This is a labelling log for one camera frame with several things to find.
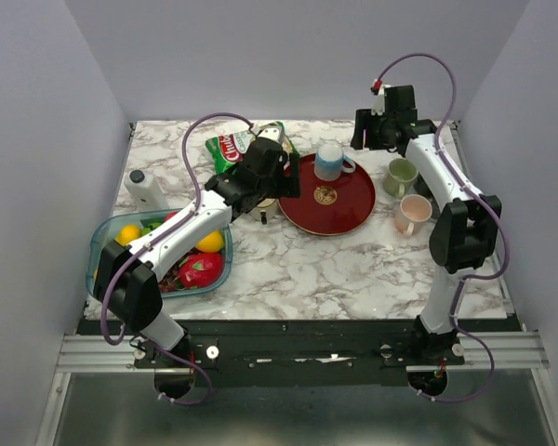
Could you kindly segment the cream mug black handle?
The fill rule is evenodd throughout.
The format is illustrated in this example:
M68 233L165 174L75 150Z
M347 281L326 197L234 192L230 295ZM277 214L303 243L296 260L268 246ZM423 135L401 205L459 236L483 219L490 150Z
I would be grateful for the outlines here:
M253 216L262 225L267 225L276 215L277 209L277 199L265 199L253 210Z

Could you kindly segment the light blue mug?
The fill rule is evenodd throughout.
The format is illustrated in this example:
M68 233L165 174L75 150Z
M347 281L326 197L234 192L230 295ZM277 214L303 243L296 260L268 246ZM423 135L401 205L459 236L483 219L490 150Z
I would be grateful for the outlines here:
M313 172L323 181L335 181L343 173L350 174L356 169L356 163L347 157L340 146L323 145L315 153Z

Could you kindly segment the light green mug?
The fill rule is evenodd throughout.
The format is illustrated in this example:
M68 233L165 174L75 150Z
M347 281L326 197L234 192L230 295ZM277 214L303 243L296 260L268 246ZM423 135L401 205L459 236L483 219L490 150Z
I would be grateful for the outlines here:
M402 199L413 186L418 174L418 169L407 159L395 159L388 165L382 187L392 197Z

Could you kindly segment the dark teal mug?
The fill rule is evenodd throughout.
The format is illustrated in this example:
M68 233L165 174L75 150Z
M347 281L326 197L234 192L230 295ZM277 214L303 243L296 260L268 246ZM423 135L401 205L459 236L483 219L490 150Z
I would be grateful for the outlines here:
M422 177L418 177L414 184L414 190L418 195L431 199L433 197L430 188Z

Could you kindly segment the pink mug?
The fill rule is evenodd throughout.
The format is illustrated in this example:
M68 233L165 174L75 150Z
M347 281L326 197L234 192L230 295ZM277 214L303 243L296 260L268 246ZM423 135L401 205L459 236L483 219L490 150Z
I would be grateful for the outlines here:
M417 234L432 217L432 204L417 194L406 195L400 202L394 217L395 228L405 236Z

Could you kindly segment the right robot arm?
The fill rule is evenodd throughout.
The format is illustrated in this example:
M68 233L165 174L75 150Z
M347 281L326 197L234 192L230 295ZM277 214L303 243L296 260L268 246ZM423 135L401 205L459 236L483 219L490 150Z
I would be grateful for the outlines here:
M411 357L428 364L455 340L464 283L493 254L501 202L471 184L442 147L439 128L418 118L412 86L377 80L370 91L376 102L356 112L352 148L396 151L418 170L440 212L429 240L432 289L408 344Z

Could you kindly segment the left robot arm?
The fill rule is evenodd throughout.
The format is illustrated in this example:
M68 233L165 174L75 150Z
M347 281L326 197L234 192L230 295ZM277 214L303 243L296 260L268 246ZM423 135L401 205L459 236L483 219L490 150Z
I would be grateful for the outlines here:
M266 199L299 195L299 156L275 140L255 138L240 162L209 179L190 205L160 227L132 243L106 244L93 296L102 310L156 344L164 365L179 366L187 358L186 332L164 311L160 280L211 232Z

